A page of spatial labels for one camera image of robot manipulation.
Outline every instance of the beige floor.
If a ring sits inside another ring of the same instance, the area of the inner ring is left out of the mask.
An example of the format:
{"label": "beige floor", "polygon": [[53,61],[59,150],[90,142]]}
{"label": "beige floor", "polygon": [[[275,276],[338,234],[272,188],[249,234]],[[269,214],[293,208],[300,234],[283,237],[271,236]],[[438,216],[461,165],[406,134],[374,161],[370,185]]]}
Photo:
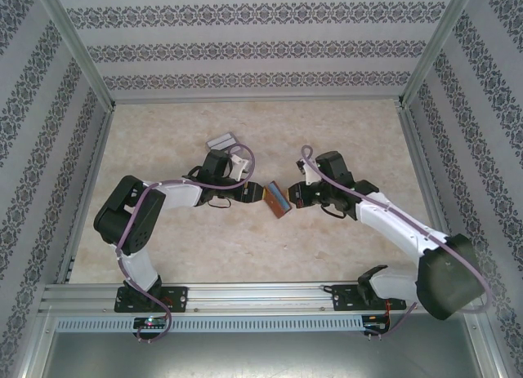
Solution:
{"label": "beige floor", "polygon": [[[71,282],[121,282],[114,253],[92,228],[128,174],[179,177],[199,165],[205,141],[233,131],[257,156],[253,180],[282,189],[302,180],[303,144],[339,151],[358,179],[377,185],[423,222],[427,213],[391,100],[120,105],[116,108]],[[354,280],[378,264],[413,267],[406,255],[352,219],[318,207],[277,220],[264,202],[165,211],[148,244],[165,282]]]}

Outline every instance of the purple cable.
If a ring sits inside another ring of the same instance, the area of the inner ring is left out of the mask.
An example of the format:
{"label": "purple cable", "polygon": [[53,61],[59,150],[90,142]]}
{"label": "purple cable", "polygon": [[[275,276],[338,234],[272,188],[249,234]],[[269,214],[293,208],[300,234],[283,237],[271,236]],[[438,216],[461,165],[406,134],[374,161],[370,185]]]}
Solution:
{"label": "purple cable", "polygon": [[[129,218],[129,221],[128,221],[126,227],[125,227],[125,230],[122,233],[122,237],[118,241],[118,245],[116,246],[116,249],[114,250],[114,252],[116,253],[116,259],[118,261],[118,267],[122,271],[123,276],[125,276],[126,281],[133,288],[135,288],[138,292],[140,292],[142,295],[144,295],[148,299],[152,300],[155,304],[159,305],[163,310],[165,310],[165,314],[166,314],[166,317],[167,317],[167,320],[168,320],[168,324],[165,326],[165,329],[159,335],[157,335],[154,339],[147,340],[148,344],[153,343],[155,341],[158,341],[162,337],[167,335],[167,333],[169,332],[169,329],[171,328],[171,325],[172,325],[171,310],[169,310],[169,308],[161,300],[156,299],[154,296],[152,296],[149,292],[147,292],[146,290],[141,288],[138,284],[136,284],[131,279],[131,276],[129,275],[129,272],[125,269],[125,267],[123,266],[123,262],[122,262],[122,247],[123,247],[123,244],[125,243],[125,240],[127,239],[127,236],[129,235],[129,233],[131,232],[132,225],[134,224],[134,220],[136,219],[136,216],[138,215],[138,211],[140,210],[141,204],[144,202],[145,197],[147,196],[149,191],[151,191],[154,188],[157,188],[157,187],[162,186],[162,185],[194,185],[194,186],[199,186],[200,188],[209,188],[209,189],[216,189],[216,190],[229,190],[229,189],[236,189],[236,188],[238,188],[240,186],[245,185],[251,179],[251,177],[253,176],[254,167],[255,167],[255,164],[256,164],[256,159],[254,158],[254,153],[252,152],[252,150],[247,145],[243,145],[243,144],[240,144],[240,143],[235,144],[234,146],[230,147],[229,148],[229,152],[230,152],[231,149],[236,148],[236,147],[240,147],[240,148],[246,149],[247,152],[249,153],[249,155],[251,156],[251,162],[253,163],[251,165],[251,167],[249,168],[249,172],[248,172],[247,176],[245,177],[245,179],[241,180],[237,184],[229,185],[229,186],[208,185],[208,184],[202,184],[200,182],[194,182],[192,180],[164,180],[162,182],[156,182],[156,183],[154,183],[152,185],[149,185],[143,191],[143,193],[141,194],[140,198],[138,199],[138,202],[136,203],[136,205],[134,207],[134,211],[132,212],[131,217]],[[138,338],[138,341],[140,341],[140,342],[144,341],[144,339],[142,339],[140,337],[141,329],[142,328],[139,328],[137,333],[136,333],[136,337]]]}
{"label": "purple cable", "polygon": [[[305,163],[307,163],[316,173],[318,173],[319,176],[321,176],[322,179],[326,180],[327,182],[329,182],[332,186],[340,189],[340,190],[343,190],[344,192],[347,192],[349,194],[352,194],[353,196],[356,196],[357,198],[360,198],[362,200],[365,200],[365,201],[368,201],[370,203],[372,203],[373,205],[376,205],[378,207],[381,207],[383,209],[386,209],[388,210],[389,212],[393,213],[394,215],[396,215],[397,217],[399,217],[400,219],[402,219],[407,225],[411,226],[413,229],[415,229],[416,231],[418,231],[421,235],[423,235],[425,238],[433,241],[436,245],[438,245],[439,247],[441,247],[443,250],[445,250],[447,253],[449,253],[452,257],[454,257],[456,260],[458,260],[461,264],[463,264],[465,266],[465,268],[467,268],[468,270],[470,270],[472,272],[472,274],[474,275],[474,277],[477,278],[478,282],[480,282],[481,286],[485,289],[485,294],[486,294],[486,297],[487,297],[487,301],[485,302],[485,304],[483,306],[481,306],[480,308],[478,309],[461,309],[459,310],[461,313],[465,313],[465,314],[479,314],[479,313],[484,313],[485,311],[487,311],[490,307],[490,305],[492,304],[492,299],[493,299],[493,296],[492,296],[492,290],[490,290],[490,287],[489,287],[489,284],[486,282],[485,278],[483,278],[483,276],[481,276],[481,273],[479,273],[477,271],[476,268],[474,268],[467,260],[465,260],[463,257],[461,257],[458,253],[456,253],[454,250],[452,250],[450,247],[448,247],[447,245],[445,245],[442,241],[440,241],[439,239],[433,237],[430,233],[428,233],[427,231],[425,231],[422,227],[418,226],[416,223],[414,223],[411,219],[409,219],[407,216],[405,216],[403,213],[397,211],[394,207],[388,207],[387,205],[383,204],[382,202],[379,202],[377,200],[374,200],[373,198],[371,197],[368,197],[368,196],[365,196],[361,193],[358,193],[358,192],[355,192],[354,190],[350,190],[348,189],[347,187],[343,186],[343,185],[340,185],[339,183],[337,183],[336,181],[334,180],[331,180],[330,178],[328,178],[323,172],[321,172],[318,167],[311,161],[311,156],[312,156],[312,147],[310,145],[303,145],[302,146],[302,157],[303,157],[303,160],[305,161]],[[412,312],[412,310],[414,309],[416,304],[413,304],[412,306],[410,306],[410,309],[407,311],[407,313],[405,314],[405,316],[394,326],[394,328],[392,328],[391,331],[394,331],[396,329],[396,327],[398,326],[398,324],[402,323],[405,318],[407,317],[408,314],[410,314],[410,312]]]}

